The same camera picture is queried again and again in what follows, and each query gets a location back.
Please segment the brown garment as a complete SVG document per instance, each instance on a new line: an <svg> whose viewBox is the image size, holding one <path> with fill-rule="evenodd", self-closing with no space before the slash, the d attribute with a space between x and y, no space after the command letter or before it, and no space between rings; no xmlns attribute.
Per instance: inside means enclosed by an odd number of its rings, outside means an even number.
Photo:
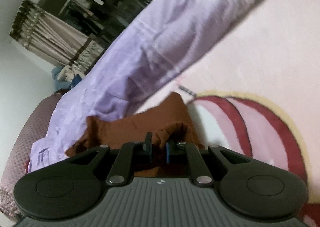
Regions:
<svg viewBox="0 0 320 227"><path fill-rule="evenodd" d="M160 105L116 121L88 116L83 135L65 154L73 157L100 145L108 145L113 150L120 149L128 142L144 141L148 132L152 133L151 143L161 150L166 149L170 140L193 143L204 149L189 116L188 107L180 94L173 92Z"/></svg>

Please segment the pink cartoon blanket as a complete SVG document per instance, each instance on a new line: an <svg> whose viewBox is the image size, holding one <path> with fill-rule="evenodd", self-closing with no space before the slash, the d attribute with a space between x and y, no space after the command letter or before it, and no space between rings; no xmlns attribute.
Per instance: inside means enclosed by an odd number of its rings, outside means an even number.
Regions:
<svg viewBox="0 0 320 227"><path fill-rule="evenodd" d="M319 226L319 0L263 0L200 61L144 103L178 92L199 138L304 179Z"/></svg>

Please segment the dark window with hanging clothes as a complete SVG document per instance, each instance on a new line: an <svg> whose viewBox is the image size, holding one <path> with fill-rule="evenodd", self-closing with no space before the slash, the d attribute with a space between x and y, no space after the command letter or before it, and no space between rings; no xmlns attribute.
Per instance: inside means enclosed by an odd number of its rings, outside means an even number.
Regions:
<svg viewBox="0 0 320 227"><path fill-rule="evenodd" d="M59 18L108 47L150 0L67 0Z"/></svg>

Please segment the left beige curtain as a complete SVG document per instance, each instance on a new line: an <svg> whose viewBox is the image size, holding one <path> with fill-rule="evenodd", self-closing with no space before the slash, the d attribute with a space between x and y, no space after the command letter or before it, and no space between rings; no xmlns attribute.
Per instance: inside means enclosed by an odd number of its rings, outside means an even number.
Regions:
<svg viewBox="0 0 320 227"><path fill-rule="evenodd" d="M11 38L38 57L88 74L105 52L94 37L23 0L11 26Z"/></svg>

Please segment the purple duvet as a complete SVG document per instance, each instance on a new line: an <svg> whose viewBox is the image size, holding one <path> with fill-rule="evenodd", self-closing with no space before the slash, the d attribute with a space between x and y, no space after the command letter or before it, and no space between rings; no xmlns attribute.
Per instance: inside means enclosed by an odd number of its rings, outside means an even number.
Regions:
<svg viewBox="0 0 320 227"><path fill-rule="evenodd" d="M112 121L205 55L257 0L152 0L57 103L44 138L33 143L28 172L66 158L90 115Z"/></svg>

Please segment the mauve textured pillow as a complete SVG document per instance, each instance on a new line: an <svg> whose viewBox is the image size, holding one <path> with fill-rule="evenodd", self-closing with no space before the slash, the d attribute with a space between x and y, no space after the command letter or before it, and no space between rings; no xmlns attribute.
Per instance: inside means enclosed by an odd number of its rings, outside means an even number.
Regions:
<svg viewBox="0 0 320 227"><path fill-rule="evenodd" d="M43 99L24 124L1 175L1 212L12 220L21 213L14 200L14 186L27 172L30 150L34 142L46 136L48 125L61 93Z"/></svg>

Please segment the blue and white clothes pile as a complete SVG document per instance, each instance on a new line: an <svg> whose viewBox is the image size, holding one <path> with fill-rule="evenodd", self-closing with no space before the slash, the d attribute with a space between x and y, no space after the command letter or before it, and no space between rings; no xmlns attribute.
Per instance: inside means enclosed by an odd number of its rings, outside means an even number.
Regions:
<svg viewBox="0 0 320 227"><path fill-rule="evenodd" d="M55 91L70 90L80 83L85 74L67 65L64 67L58 66L51 71L54 80Z"/></svg>

